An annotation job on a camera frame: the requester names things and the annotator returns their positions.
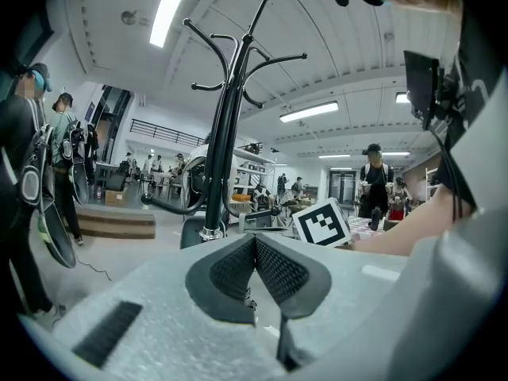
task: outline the fluorescent light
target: fluorescent light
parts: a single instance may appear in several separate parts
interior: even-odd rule
[[[410,100],[407,98],[407,93],[397,93],[395,95],[396,103],[410,103]]]
[[[169,30],[169,26],[171,25],[176,13],[176,9],[178,9],[181,1],[182,0],[160,0],[156,19],[153,22],[150,44],[157,45],[161,48],[164,46],[167,31]]]
[[[410,152],[384,152],[383,156],[408,156]]]
[[[283,116],[280,116],[279,118],[282,123],[287,123],[289,121],[298,120],[299,118],[316,116],[318,114],[329,113],[331,111],[338,111],[338,110],[339,110],[339,105],[337,104],[337,102],[331,102],[331,103],[326,103],[324,105],[309,107],[309,108],[303,109],[303,110],[297,110],[297,111],[294,111],[293,113],[284,114]]]
[[[339,156],[319,156],[319,158],[349,158],[349,154],[340,154]]]

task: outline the cardboard box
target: cardboard box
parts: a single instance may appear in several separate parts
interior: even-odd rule
[[[122,192],[117,192],[115,190],[107,190],[106,191],[106,205],[109,206],[123,206],[125,202],[125,192],[127,188],[125,188]]]

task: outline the woman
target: woman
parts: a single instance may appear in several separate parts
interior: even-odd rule
[[[393,192],[388,199],[388,203],[391,205],[388,215],[389,220],[402,220],[404,218],[404,205],[407,199],[412,200],[404,180],[399,176],[395,180]]]

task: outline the ceiling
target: ceiling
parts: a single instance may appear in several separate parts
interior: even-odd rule
[[[212,118],[218,92],[191,89],[193,82],[221,80],[217,57],[182,25],[189,17],[205,34],[245,33],[261,0],[183,0],[164,48],[149,44],[160,0],[66,0],[72,36],[88,75],[101,83],[145,94],[147,101],[184,106]],[[125,11],[132,25],[121,21]],[[403,51],[424,53],[449,64],[460,27],[449,16],[395,5],[373,8],[350,0],[270,0],[254,37],[270,57],[306,52],[308,59],[272,65],[249,80],[259,110],[242,105],[240,132],[296,157],[352,153],[379,142],[383,150],[411,151],[407,166],[436,151],[409,105],[395,104],[406,90]],[[217,44],[230,57],[229,41]],[[251,56],[249,64],[261,61]],[[339,111],[282,123],[279,116],[336,100]]]

